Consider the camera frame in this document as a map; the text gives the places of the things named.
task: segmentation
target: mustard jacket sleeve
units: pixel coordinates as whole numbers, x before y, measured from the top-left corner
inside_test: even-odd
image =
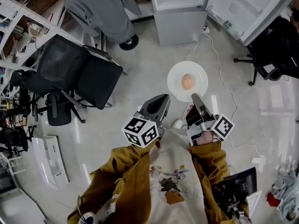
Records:
[[[226,153],[221,150],[221,142],[190,147],[190,153],[201,164],[202,170],[208,177],[211,186],[230,176]]]
[[[105,202],[112,197],[115,182],[135,165],[151,147],[159,140],[154,141],[146,148],[131,145],[129,147],[114,148],[106,164],[91,173],[92,183],[83,194],[83,203],[79,203],[82,215],[86,212],[97,213]],[[79,221],[78,210],[75,209],[67,218],[68,224],[77,224]]]

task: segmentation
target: cartoon graphic on shirt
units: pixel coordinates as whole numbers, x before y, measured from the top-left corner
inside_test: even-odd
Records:
[[[176,169],[173,173],[164,172],[160,166],[152,166],[149,173],[152,178],[157,178],[159,185],[151,182],[151,190],[156,189],[159,192],[161,198],[166,198],[168,204],[174,204],[184,201],[185,195],[189,199],[193,198],[193,185],[184,182],[186,175],[184,173],[189,172],[184,165],[181,165],[179,169]]]

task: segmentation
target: white plate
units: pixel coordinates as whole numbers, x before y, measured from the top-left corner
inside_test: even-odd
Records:
[[[190,74],[193,78],[194,86],[185,90],[182,87],[182,78],[185,74]],[[180,101],[192,101],[191,95],[196,93],[202,97],[208,85],[208,79],[205,70],[195,62],[184,61],[177,63],[168,73],[167,85],[169,91]]]

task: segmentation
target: white shoe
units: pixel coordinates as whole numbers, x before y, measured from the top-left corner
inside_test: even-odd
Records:
[[[183,126],[183,121],[181,119],[177,119],[171,126],[171,128],[181,129]]]

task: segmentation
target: white cable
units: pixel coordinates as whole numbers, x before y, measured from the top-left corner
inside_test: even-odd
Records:
[[[194,51],[196,50],[197,45],[198,45],[198,42],[197,42],[196,45],[193,47],[193,49],[188,53],[188,55],[186,55],[184,61],[187,59],[187,57],[188,57],[192,52],[194,52]]]
[[[234,99],[234,103],[235,103],[235,106],[236,106],[236,109],[235,109],[235,112],[233,113],[233,116],[232,116],[232,122],[234,121],[234,115],[235,115],[235,113],[237,112],[237,110],[238,110],[238,105],[237,105],[237,103],[236,103],[236,101],[235,101],[235,97],[234,97],[234,94],[226,87],[226,85],[225,85],[225,82],[224,82],[224,79],[223,79],[223,77],[222,77],[222,75],[221,75],[221,70],[222,70],[222,66],[220,65],[220,62],[219,62],[219,59],[218,59],[218,52],[216,51],[216,49],[215,49],[215,47],[214,47],[214,43],[213,43],[213,39],[207,34],[207,33],[204,33],[208,38],[210,38],[210,40],[212,41],[212,47],[213,47],[213,50],[216,52],[216,54],[217,54],[217,62],[218,62],[218,64],[219,64],[219,66],[220,66],[220,77],[221,77],[221,79],[222,79],[222,81],[223,81],[223,86],[224,86],[224,88],[229,92],[229,93],[231,93],[231,95],[233,96],[233,99]],[[230,145],[232,146],[232,148],[233,149],[238,149],[238,148],[240,148],[240,147],[243,147],[243,146],[249,146],[249,147],[254,147],[254,152],[253,152],[253,154],[251,155],[251,158],[250,158],[250,160],[252,161],[252,158],[253,158],[253,155],[254,154],[257,154],[257,156],[259,157],[260,156],[260,153],[259,152],[257,152],[257,147],[256,146],[254,146],[254,145],[249,145],[249,144],[242,144],[242,145],[240,145],[240,146],[238,146],[238,147],[234,147],[233,146],[233,143],[232,143],[232,140],[231,140],[231,138],[230,138],[230,135],[228,136],[229,137],[229,141],[230,141]]]

